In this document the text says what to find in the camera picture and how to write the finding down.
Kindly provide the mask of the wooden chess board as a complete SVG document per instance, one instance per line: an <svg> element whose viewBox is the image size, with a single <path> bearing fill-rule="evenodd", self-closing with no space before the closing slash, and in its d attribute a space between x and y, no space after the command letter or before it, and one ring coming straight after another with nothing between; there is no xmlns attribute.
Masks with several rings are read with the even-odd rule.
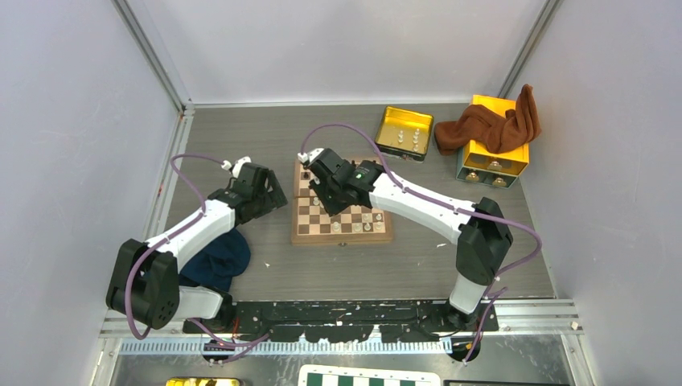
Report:
<svg viewBox="0 0 682 386"><path fill-rule="evenodd" d="M309 188L314 175L305 170L299 161L294 162L294 198L292 202L292 233L293 245L351 245L378 244L394 240L391 215L376 208L350 206L336 216L327 214L316 194ZM372 213L372 230L364 231L363 214ZM376 215L381 214L383 220L377 221ZM334 222L341 224L341 232L332 232ZM384 229L377 231L374 224L384 223ZM353 224L362 224L361 232L353 232Z"/></svg>

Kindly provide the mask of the gold metal tin tray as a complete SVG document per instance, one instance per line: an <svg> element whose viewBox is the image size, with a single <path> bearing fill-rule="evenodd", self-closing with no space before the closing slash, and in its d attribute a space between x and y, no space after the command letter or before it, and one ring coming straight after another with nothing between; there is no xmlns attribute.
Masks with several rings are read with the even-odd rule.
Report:
<svg viewBox="0 0 682 386"><path fill-rule="evenodd" d="M433 124L432 115L387 106L374 142L383 154L411 162L424 162Z"/></svg>

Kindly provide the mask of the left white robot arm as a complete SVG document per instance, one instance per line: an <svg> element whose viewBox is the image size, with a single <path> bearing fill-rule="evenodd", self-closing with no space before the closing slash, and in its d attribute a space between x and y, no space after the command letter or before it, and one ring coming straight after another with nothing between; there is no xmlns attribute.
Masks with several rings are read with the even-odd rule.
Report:
<svg viewBox="0 0 682 386"><path fill-rule="evenodd" d="M219 236L284 207L287 198L275 172L249 157L228 170L228 185L203 199L192 215L149 240L129 239L119 248L105 303L126 316L129 326L140 322L160 330L191 318L216 332L232 326L228 293L214 285L181 285L181 270Z"/></svg>

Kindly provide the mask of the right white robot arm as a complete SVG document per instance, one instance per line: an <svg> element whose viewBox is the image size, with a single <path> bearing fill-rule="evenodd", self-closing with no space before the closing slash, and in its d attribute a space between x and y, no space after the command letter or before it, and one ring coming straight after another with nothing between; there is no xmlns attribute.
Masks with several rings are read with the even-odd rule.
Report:
<svg viewBox="0 0 682 386"><path fill-rule="evenodd" d="M395 176L374 160L350 162L329 148L298 154L313 178L309 187L331 215L360 205L420 224L456 247L458 276L449 296L447 321L464 331L512 246L513 236L499 205L484 197L474 203L440 195Z"/></svg>

